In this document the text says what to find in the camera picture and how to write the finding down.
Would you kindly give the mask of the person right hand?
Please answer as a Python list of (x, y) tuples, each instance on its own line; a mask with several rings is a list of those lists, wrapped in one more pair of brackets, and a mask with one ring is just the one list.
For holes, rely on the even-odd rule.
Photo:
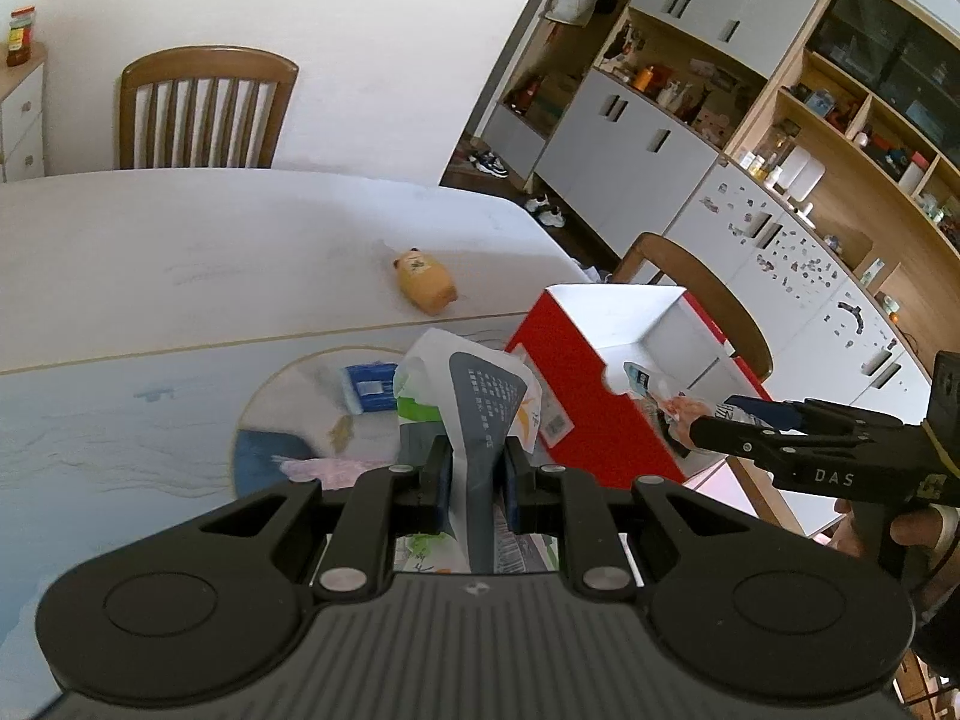
[[(848, 556), (864, 557), (867, 548), (856, 532), (856, 517), (849, 500), (838, 499), (835, 512), (843, 515), (830, 539), (833, 550)], [(923, 551), (932, 577), (914, 592), (914, 604), (921, 613), (934, 614), (958, 587), (958, 511), (928, 507), (896, 518), (890, 538), (900, 546)]]

